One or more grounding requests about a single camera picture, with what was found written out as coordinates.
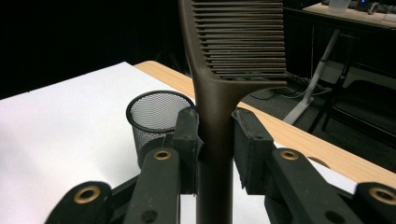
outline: white tabletop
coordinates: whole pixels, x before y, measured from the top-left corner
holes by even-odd
[[[128,63],[0,101],[0,223],[44,223],[74,186],[112,188],[138,175],[126,106],[139,94],[172,90]],[[333,184],[356,183],[320,165]],[[269,223],[263,196],[247,196],[234,172],[234,223]],[[195,223],[195,202],[182,196],[181,223]]]

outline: metal leg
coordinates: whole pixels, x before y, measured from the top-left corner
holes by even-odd
[[[309,107],[309,105],[314,101],[314,98],[312,97],[312,93],[318,83],[319,78],[323,74],[323,70],[326,66],[326,62],[329,59],[329,55],[332,52],[332,48],[334,47],[334,44],[337,41],[339,34],[340,34],[340,30],[334,30],[334,32],[332,33],[332,38],[330,39],[329,44],[327,45],[327,48],[320,59],[318,67],[315,70],[314,76],[309,82],[303,100],[289,112],[289,114],[283,119],[283,121],[289,124],[293,124],[304,113],[304,111]]]

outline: mesh pen holder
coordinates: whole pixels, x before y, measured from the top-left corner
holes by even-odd
[[[189,106],[192,100],[176,91],[149,91],[128,104],[126,118],[134,132],[139,167],[150,150],[170,147],[178,112]]]

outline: gray carpet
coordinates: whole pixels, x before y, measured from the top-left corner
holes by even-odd
[[[244,98],[243,102],[278,119],[283,119],[303,99],[303,96],[297,98],[287,97],[296,96],[296,93],[292,90],[301,92],[305,88],[302,81],[289,80],[288,82],[291,90],[258,91]],[[316,92],[326,90],[318,88]],[[314,102],[293,125],[306,132],[324,103],[326,96],[327,93],[315,95]],[[323,132],[320,129],[323,120],[324,116],[313,131],[312,134],[314,136],[396,173],[396,148],[378,142],[374,138],[334,119],[330,119],[326,131]]]

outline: black chair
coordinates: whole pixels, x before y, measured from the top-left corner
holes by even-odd
[[[312,133],[327,111],[322,125],[337,119],[393,147],[396,146],[396,90],[367,80],[354,80],[343,87],[350,67],[390,77],[396,82],[396,29],[374,32],[361,38],[324,106],[309,128]]]

